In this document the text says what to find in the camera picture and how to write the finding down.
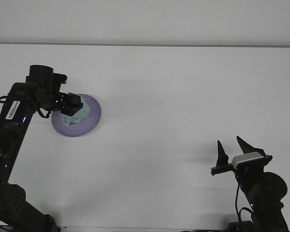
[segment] black cable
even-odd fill
[[[6,100],[6,99],[7,99],[7,97],[8,97],[8,96],[2,96],[2,97],[0,97],[0,103],[5,103],[5,101],[3,101],[3,99],[5,99],[5,100]]]
[[[7,228],[4,228],[3,226],[0,226],[0,229],[3,229],[3,230],[8,231],[8,232],[13,232],[12,230],[9,230]]]
[[[52,113],[51,111],[47,111],[47,114],[46,115],[43,115],[43,113],[42,113],[42,111],[40,109],[37,109],[37,112],[39,113],[39,115],[42,118],[49,118],[50,114]]]
[[[242,229],[246,232],[249,232],[247,230],[247,228],[243,225],[243,222],[242,222],[242,219],[241,219],[241,212],[242,210],[247,210],[248,212],[252,213],[252,211],[246,207],[243,207],[241,208],[240,211],[238,211],[238,208],[237,208],[237,199],[238,199],[238,192],[240,190],[240,184],[238,184],[237,186],[237,190],[236,190],[236,197],[235,197],[235,210],[236,210],[236,214],[237,214],[237,218],[238,218],[238,222],[240,223],[240,226],[242,227]]]

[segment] wire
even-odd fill
[[[242,212],[242,210],[246,210],[246,211],[252,213],[252,211],[251,211],[250,209],[246,208],[246,207],[243,207],[243,208],[241,208],[240,211],[238,211],[238,208],[237,208],[237,199],[238,199],[238,192],[239,192],[239,190],[240,190],[240,184],[238,184],[238,186],[237,186],[237,190],[236,190],[236,197],[235,197],[235,210],[236,210],[236,214],[237,214],[237,218],[238,218],[238,222],[240,223],[240,226],[241,226],[241,227],[242,227],[246,232],[249,232],[249,231],[247,230],[247,228],[243,225],[243,222],[242,222],[242,219],[241,219],[241,212]]]
[[[9,231],[9,232],[13,232],[12,230],[9,230],[9,229],[7,229],[7,228],[4,228],[3,226],[0,226],[0,229],[3,229],[3,230],[5,230],[5,231]]]

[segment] white table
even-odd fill
[[[10,183],[59,225],[224,229],[237,183],[210,168],[218,139],[230,159],[242,153],[239,135],[274,156],[265,170],[287,182],[290,229],[290,48],[0,44],[0,96],[32,64],[102,108],[77,138],[36,114],[16,160]]]

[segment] barcode label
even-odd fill
[[[19,107],[20,101],[14,101],[5,119],[13,119],[17,108]]]

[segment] black robotic arm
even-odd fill
[[[61,93],[66,75],[53,73],[53,69],[32,65],[25,83],[15,83],[3,103],[0,114],[0,221],[12,226],[13,231],[58,232],[55,220],[44,215],[26,201],[25,191],[8,183],[31,118],[35,112],[49,117],[60,110],[74,115],[82,108],[80,97]],[[43,115],[41,109],[48,111]]]

